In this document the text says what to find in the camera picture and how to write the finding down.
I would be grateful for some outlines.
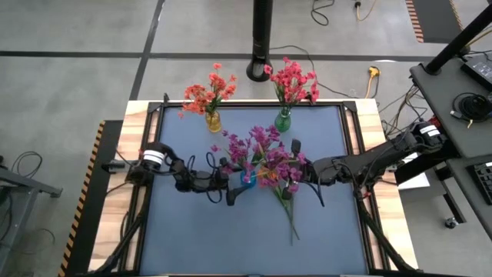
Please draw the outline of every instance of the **black pole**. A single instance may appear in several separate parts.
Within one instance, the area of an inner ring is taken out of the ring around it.
[[[476,37],[492,22],[492,4],[488,5],[456,38],[450,42],[429,64],[425,71],[429,74],[438,74],[440,68],[460,53],[468,42]]]
[[[246,68],[246,75],[255,82],[269,79],[264,72],[264,65],[270,63],[270,31],[273,0],[254,0],[253,7],[253,55]]]

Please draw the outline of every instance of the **gray floor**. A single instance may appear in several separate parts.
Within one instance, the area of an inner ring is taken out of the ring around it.
[[[141,52],[151,24],[156,0],[0,0],[0,51]],[[370,1],[363,3],[363,13]],[[487,2],[455,0],[464,25]],[[403,0],[380,0],[362,23],[354,20],[352,1],[339,0],[324,12],[328,27],[315,24],[309,0],[274,3],[271,46],[297,45],[313,54],[331,55],[435,55],[444,45],[415,40]],[[251,52],[252,0],[167,0],[153,52]],[[492,46],[492,36],[474,45]],[[275,53],[300,53],[297,49]],[[81,181],[103,119],[122,119],[139,59],[123,58],[6,58],[0,57],[0,155],[10,165],[23,151],[35,150],[45,162],[36,179],[64,189],[60,199],[39,197],[22,247],[37,255],[13,253],[12,275],[35,272],[56,275],[61,262]],[[244,74],[246,60],[151,59],[138,99],[182,97],[185,87],[205,82],[213,62],[223,73],[238,75],[236,98],[273,98],[270,83],[251,82]],[[314,61],[320,82],[339,92],[363,97],[370,65],[382,71],[380,108],[403,95],[411,86],[408,69],[416,62]],[[311,64],[301,62],[311,70]],[[274,61],[275,67],[281,62]],[[323,98],[340,98],[321,90]],[[420,99],[415,105],[426,106]],[[389,120],[394,104],[381,113]],[[406,108],[399,126],[415,119]],[[450,231],[442,220],[450,212],[442,198],[412,202],[402,194],[420,267],[429,272],[490,276],[492,242],[486,237],[459,188],[456,192],[468,223]],[[51,229],[56,244],[37,232]]]

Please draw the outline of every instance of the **yellow glass vase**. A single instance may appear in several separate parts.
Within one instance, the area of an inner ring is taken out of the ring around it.
[[[212,114],[205,114],[205,121],[210,132],[219,132],[222,129],[221,115],[215,111]]]

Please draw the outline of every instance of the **vase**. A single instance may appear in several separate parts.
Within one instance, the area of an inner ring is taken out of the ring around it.
[[[282,108],[275,119],[275,128],[279,132],[286,132],[291,127],[291,110]]]
[[[254,171],[250,172],[249,182],[246,182],[244,180],[245,176],[246,176],[246,171],[242,171],[241,175],[240,175],[241,185],[246,186],[248,188],[254,187],[254,185],[256,185],[256,172],[254,172]]]
[[[207,122],[208,131],[219,132],[222,129],[221,115],[215,111],[212,114],[205,114],[205,121]]]

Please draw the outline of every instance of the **green glass vase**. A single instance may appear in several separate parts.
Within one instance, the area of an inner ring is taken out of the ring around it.
[[[279,132],[286,132],[291,127],[291,110],[283,108],[275,119],[275,128]]]

